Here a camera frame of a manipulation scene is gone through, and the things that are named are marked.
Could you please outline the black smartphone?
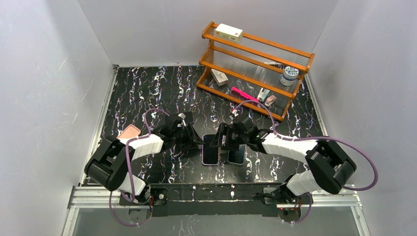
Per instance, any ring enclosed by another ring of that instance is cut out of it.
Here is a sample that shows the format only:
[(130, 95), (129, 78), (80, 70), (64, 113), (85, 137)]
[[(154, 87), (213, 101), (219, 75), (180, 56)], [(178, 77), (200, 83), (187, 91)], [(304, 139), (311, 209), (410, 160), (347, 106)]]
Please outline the black smartphone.
[(245, 160), (245, 145), (240, 145), (237, 150), (228, 152), (227, 162), (232, 165), (242, 166)]

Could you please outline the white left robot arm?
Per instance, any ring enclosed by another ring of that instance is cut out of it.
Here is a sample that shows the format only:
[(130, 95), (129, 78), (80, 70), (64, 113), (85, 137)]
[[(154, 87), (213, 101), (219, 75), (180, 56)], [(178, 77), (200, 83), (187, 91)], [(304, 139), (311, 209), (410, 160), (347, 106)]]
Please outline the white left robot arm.
[(194, 149), (204, 143), (193, 127), (192, 113), (165, 114), (164, 122), (148, 133), (131, 138), (109, 137), (101, 142), (84, 173), (109, 191), (118, 190), (133, 201), (148, 185), (132, 172), (132, 161), (172, 148)]

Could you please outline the lilac phone case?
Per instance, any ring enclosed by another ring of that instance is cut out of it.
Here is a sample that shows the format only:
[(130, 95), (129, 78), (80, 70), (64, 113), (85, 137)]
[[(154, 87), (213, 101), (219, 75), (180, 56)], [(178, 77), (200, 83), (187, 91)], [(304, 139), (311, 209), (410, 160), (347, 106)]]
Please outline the lilac phone case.
[(214, 137), (212, 134), (203, 136), (202, 164), (205, 166), (216, 166), (219, 163), (218, 148), (210, 145)]

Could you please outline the pink cased phone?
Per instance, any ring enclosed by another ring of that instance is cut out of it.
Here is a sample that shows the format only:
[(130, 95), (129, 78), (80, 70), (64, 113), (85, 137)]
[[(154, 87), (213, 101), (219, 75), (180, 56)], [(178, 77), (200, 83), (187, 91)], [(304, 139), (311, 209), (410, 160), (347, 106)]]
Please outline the pink cased phone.
[(128, 125), (118, 136), (121, 139), (132, 139), (138, 137), (141, 134), (141, 130), (133, 124)]

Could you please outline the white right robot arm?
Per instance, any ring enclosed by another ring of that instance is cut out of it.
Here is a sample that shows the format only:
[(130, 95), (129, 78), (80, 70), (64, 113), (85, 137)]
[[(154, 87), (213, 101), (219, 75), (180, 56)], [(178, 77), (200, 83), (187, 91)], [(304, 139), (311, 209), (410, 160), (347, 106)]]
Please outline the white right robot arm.
[(244, 115), (233, 118), (231, 124), (221, 123), (209, 145), (224, 146), (230, 151), (246, 145), (256, 152), (281, 155), (306, 164), (307, 171), (291, 175), (280, 185), (277, 190), (280, 197), (293, 198), (319, 190), (338, 194), (357, 169), (340, 145), (328, 137), (303, 141), (278, 136), (271, 130), (259, 129)]

